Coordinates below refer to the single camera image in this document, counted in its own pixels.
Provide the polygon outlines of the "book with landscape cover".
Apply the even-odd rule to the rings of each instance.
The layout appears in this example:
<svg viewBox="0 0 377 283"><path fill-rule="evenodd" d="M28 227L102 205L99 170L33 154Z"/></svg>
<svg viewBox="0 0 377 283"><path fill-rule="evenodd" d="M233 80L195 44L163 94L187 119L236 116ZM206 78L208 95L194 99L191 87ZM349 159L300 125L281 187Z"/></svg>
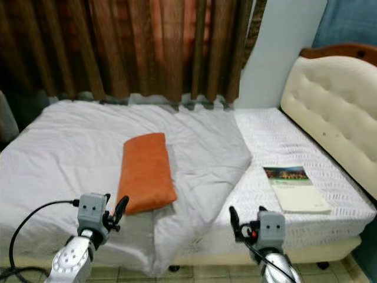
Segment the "book with landscape cover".
<svg viewBox="0 0 377 283"><path fill-rule="evenodd" d="M331 205L320 191L303 166L262 168L281 209L286 213L331 213Z"/></svg>

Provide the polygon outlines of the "orange pillow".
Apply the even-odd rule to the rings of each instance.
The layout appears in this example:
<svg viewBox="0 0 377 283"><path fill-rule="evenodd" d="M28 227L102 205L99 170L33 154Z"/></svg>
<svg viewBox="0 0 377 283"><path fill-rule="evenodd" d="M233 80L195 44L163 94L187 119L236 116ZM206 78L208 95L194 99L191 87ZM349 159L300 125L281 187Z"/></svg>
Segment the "orange pillow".
<svg viewBox="0 0 377 283"><path fill-rule="evenodd" d="M122 209L125 215L163 208L177 200L165 134L144 134L124 142L117 196L128 197Z"/></svg>

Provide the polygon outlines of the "white patterned mattress sheet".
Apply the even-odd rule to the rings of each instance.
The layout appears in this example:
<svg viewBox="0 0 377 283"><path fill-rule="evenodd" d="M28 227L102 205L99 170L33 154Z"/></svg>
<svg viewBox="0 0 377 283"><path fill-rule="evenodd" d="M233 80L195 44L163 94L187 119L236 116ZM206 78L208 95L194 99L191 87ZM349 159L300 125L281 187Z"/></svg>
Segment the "white patterned mattress sheet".
<svg viewBox="0 0 377 283"><path fill-rule="evenodd" d="M283 250L293 262L339 261L361 243L360 234L377 210L367 194L282 111L237 110L235 121L252 153L252 163L235 186L211 229L175 260L184 265L250 264L249 250L234 240L229 207L243 223L257 218L260 206L279 211L265 167L302 166L329 203L327 215L286 213Z"/></svg>

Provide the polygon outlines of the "grey duvet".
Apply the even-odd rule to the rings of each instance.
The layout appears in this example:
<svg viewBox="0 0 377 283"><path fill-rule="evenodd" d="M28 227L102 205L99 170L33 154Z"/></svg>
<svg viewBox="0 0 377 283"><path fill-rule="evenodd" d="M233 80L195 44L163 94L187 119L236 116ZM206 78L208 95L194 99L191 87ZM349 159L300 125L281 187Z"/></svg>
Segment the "grey duvet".
<svg viewBox="0 0 377 283"><path fill-rule="evenodd" d="M87 192L115 196L123 145L163 133L177 200L124 216L121 231L95 254L98 264L167 272L190 243L210 229L252 161L234 113L153 104L117 106L64 100L45 108L0 154L0 247L11 237L16 261L49 261L76 232L77 210L62 200Z"/></svg>

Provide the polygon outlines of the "cream tufted headboard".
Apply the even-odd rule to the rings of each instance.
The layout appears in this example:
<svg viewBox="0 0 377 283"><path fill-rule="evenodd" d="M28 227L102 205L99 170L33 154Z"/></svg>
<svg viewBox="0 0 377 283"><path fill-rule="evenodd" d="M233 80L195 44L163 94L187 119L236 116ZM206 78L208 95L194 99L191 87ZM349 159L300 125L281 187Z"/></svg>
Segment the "cream tufted headboard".
<svg viewBox="0 0 377 283"><path fill-rule="evenodd" d="M345 56L299 57L280 107L377 199L377 67Z"/></svg>

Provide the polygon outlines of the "grey cloth heap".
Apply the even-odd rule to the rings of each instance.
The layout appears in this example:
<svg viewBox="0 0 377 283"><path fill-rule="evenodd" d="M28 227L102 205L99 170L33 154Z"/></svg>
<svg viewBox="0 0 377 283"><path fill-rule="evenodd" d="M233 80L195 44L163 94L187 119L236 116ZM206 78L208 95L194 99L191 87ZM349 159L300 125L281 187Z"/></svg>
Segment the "grey cloth heap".
<svg viewBox="0 0 377 283"><path fill-rule="evenodd" d="M15 116L8 103L7 97L0 92L0 142L1 150L6 148L10 142L17 138L19 135L19 128L16 123Z"/></svg>

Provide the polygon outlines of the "brown red curtain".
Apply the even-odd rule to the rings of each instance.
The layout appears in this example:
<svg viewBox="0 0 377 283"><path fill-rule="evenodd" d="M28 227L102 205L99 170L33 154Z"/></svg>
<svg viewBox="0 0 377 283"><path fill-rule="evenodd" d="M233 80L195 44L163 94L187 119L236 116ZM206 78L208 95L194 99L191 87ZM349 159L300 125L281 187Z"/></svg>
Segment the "brown red curtain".
<svg viewBox="0 0 377 283"><path fill-rule="evenodd" d="M26 94L240 96L267 0L0 0L10 78Z"/></svg>

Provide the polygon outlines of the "blue fabric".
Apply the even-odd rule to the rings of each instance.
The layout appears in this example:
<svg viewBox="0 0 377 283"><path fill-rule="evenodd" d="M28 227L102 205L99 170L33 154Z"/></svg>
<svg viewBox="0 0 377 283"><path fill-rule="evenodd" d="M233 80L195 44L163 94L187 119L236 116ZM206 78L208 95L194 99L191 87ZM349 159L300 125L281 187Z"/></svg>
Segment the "blue fabric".
<svg viewBox="0 0 377 283"><path fill-rule="evenodd" d="M312 47L341 43L377 46L377 0L328 0Z"/></svg>

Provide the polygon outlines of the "brown wooden headboard frame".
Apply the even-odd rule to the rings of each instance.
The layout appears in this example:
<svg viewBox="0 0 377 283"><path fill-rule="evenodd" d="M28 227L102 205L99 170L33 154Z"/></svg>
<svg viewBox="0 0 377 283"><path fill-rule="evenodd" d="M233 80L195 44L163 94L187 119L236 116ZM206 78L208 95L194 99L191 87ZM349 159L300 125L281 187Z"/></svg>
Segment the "brown wooden headboard frame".
<svg viewBox="0 0 377 283"><path fill-rule="evenodd" d="M315 59L330 56L352 57L377 64L377 46L360 43L344 43L328 45L321 48L304 48L299 52L300 57Z"/></svg>

